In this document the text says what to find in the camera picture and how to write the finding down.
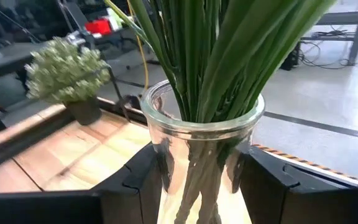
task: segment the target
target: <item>glass rim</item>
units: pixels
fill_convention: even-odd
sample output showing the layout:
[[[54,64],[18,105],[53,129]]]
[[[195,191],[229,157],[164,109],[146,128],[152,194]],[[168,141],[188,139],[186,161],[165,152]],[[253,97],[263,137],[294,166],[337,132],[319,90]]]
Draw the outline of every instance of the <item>glass rim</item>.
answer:
[[[154,93],[156,91],[159,91],[161,88],[166,87],[167,85],[169,85],[169,87],[171,88],[169,81],[165,80],[149,88],[142,97],[142,100],[140,101],[140,107],[142,108],[142,111],[144,112],[145,116],[148,118],[147,122],[153,122],[156,125],[162,126],[172,131],[186,130],[197,132],[211,132],[237,129],[238,127],[247,126],[257,121],[262,116],[265,110],[264,98],[262,95],[259,95],[254,107],[248,113],[228,121],[220,121],[213,123],[193,123],[169,118],[157,111],[152,104]]]

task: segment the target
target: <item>potted plant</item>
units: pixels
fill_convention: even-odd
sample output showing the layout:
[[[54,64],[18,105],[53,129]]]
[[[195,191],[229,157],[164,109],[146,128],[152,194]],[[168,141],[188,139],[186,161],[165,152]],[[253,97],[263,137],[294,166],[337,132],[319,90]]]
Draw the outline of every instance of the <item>potted plant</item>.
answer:
[[[129,0],[138,26],[105,0],[168,79],[141,102],[168,194],[162,223],[222,222],[219,197],[239,189],[262,88],[334,1],[150,0],[150,19],[143,0]]]
[[[34,61],[26,65],[29,74],[29,98],[43,98],[49,103],[63,103],[75,119],[88,125],[101,116],[96,92],[110,75],[109,66],[100,60],[98,50],[77,46],[65,39],[54,38]]]

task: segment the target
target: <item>artificial plant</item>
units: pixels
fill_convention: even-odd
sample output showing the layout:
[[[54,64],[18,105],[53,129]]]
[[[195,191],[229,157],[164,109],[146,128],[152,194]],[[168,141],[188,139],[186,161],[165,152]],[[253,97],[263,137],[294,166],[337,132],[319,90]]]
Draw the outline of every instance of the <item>artificial plant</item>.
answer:
[[[129,0],[140,26],[105,2],[154,50],[182,120],[210,123],[250,111],[267,80],[335,0]],[[222,155],[229,154],[228,145],[215,147],[216,158],[227,158]],[[189,147],[190,164],[196,158],[199,168],[189,167],[175,223],[186,221],[202,192],[201,174],[219,175],[202,156],[209,149]],[[216,204],[209,209],[207,218],[200,212],[198,223],[219,223]]]
[[[49,103],[73,103],[96,96],[110,75],[109,66],[100,60],[98,50],[77,46],[54,38],[40,52],[32,53],[34,61],[26,65],[30,98],[45,98]]]

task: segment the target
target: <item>gray floor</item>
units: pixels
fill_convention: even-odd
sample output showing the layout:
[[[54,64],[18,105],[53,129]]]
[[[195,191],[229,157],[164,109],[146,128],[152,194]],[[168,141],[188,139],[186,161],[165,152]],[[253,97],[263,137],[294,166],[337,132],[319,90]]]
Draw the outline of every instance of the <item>gray floor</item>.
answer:
[[[358,1],[342,0],[331,11],[352,11],[357,8]],[[334,28],[351,31],[354,27]],[[327,31],[331,27],[314,27],[311,32],[317,30]],[[320,53],[316,47],[311,49],[310,44],[302,45],[302,49],[307,52],[307,58],[319,55],[315,63],[331,64],[328,67],[337,68],[341,67],[340,59],[347,56],[350,46],[351,43],[345,42],[323,42],[319,44]],[[118,79],[145,83],[138,51],[132,51],[109,63]],[[155,65],[149,65],[149,74],[151,85],[165,79],[162,69]],[[123,83],[119,84],[119,88],[124,95],[137,95],[143,91],[142,88]],[[337,131],[338,128],[358,131],[358,64],[337,70],[306,65],[300,65],[290,72],[279,70],[268,81],[262,94],[268,112],[326,124],[332,130],[318,128],[319,125],[316,128],[265,116],[255,130],[255,143],[358,177],[358,137]],[[117,100],[111,84],[100,90],[100,96]],[[27,113],[31,114],[45,106],[45,103],[39,103],[32,109],[25,110],[25,113],[7,117],[4,122],[15,123],[25,118]]]

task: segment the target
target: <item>black flower pot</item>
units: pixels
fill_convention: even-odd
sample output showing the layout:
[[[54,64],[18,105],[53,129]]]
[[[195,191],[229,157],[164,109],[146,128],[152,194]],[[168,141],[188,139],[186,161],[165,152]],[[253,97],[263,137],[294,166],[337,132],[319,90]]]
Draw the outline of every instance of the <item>black flower pot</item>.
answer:
[[[65,103],[65,106],[81,125],[92,124],[102,115],[96,97],[88,98],[85,101]]]

